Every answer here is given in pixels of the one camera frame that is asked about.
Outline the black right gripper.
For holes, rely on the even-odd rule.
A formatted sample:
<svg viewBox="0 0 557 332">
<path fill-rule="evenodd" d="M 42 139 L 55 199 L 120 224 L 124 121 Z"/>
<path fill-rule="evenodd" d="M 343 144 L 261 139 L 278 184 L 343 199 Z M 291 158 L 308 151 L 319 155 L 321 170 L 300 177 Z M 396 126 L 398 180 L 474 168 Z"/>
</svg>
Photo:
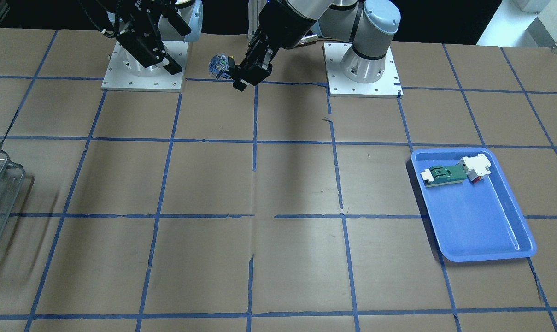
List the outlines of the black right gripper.
<svg viewBox="0 0 557 332">
<path fill-rule="evenodd" d="M 162 64 L 169 74 L 181 73 L 183 67 L 170 55 L 162 41 L 158 24 L 166 18 L 180 36 L 188 35 L 191 28 L 181 17 L 177 7 L 120 7 L 119 17 L 125 26 L 116 36 L 130 55 L 143 67 Z"/>
</svg>

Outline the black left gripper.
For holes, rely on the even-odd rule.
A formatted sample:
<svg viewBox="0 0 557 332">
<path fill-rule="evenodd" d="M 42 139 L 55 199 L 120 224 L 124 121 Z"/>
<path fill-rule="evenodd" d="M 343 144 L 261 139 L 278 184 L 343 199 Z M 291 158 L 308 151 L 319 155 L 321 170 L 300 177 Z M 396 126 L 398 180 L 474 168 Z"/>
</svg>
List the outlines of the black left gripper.
<svg viewBox="0 0 557 332">
<path fill-rule="evenodd" d="M 277 29 L 258 28 L 251 38 L 243 61 L 235 66 L 233 87 L 243 92 L 257 86 L 272 73 L 272 59 L 281 47 L 284 34 Z"/>
</svg>

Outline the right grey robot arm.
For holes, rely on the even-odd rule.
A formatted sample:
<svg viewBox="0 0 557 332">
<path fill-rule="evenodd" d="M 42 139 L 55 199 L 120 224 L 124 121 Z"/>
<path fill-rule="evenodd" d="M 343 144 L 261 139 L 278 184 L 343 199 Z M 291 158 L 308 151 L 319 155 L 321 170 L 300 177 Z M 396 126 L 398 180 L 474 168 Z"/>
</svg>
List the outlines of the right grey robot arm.
<svg viewBox="0 0 557 332">
<path fill-rule="evenodd" d="M 99 25 L 78 1 L 83 13 L 96 30 L 110 39 L 116 39 L 139 64 L 148 68 L 161 65 L 169 74 L 181 73 L 183 67 L 169 55 L 158 27 L 165 18 L 180 36 L 187 36 L 192 28 L 183 19 L 182 9 L 192 8 L 194 0 L 96 0 L 107 13 L 114 14 L 110 26 Z"/>
</svg>

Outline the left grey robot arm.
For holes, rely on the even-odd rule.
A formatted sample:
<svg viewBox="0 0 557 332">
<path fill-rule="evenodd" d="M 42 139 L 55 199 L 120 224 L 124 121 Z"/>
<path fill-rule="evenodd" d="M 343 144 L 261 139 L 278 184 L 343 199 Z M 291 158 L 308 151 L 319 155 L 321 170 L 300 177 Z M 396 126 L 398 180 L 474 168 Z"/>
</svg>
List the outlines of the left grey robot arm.
<svg viewBox="0 0 557 332">
<path fill-rule="evenodd" d="M 389 0 L 269 0 L 245 58 L 230 69 L 233 87 L 243 91 L 265 80 L 277 52 L 294 49 L 315 27 L 318 36 L 350 45 L 341 63 L 346 78 L 375 83 L 386 71 L 386 54 L 401 19 Z"/>
</svg>

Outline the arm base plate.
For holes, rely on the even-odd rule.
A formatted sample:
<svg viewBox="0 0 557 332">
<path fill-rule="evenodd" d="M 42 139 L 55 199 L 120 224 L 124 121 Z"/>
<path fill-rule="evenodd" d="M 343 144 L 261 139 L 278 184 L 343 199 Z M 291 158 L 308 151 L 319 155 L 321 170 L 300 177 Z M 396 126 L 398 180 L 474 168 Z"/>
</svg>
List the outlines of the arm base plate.
<svg viewBox="0 0 557 332">
<path fill-rule="evenodd" d="M 403 89 L 391 49 L 384 58 L 363 59 L 352 44 L 323 44 L 329 94 L 335 97 L 401 98 Z"/>
<path fill-rule="evenodd" d="M 102 90 L 180 93 L 183 88 L 184 70 L 187 69 L 190 44 L 164 41 L 164 45 L 167 54 L 182 66 L 181 73 L 169 74 L 163 67 L 155 65 L 143 67 L 117 42 L 104 74 Z"/>
</svg>

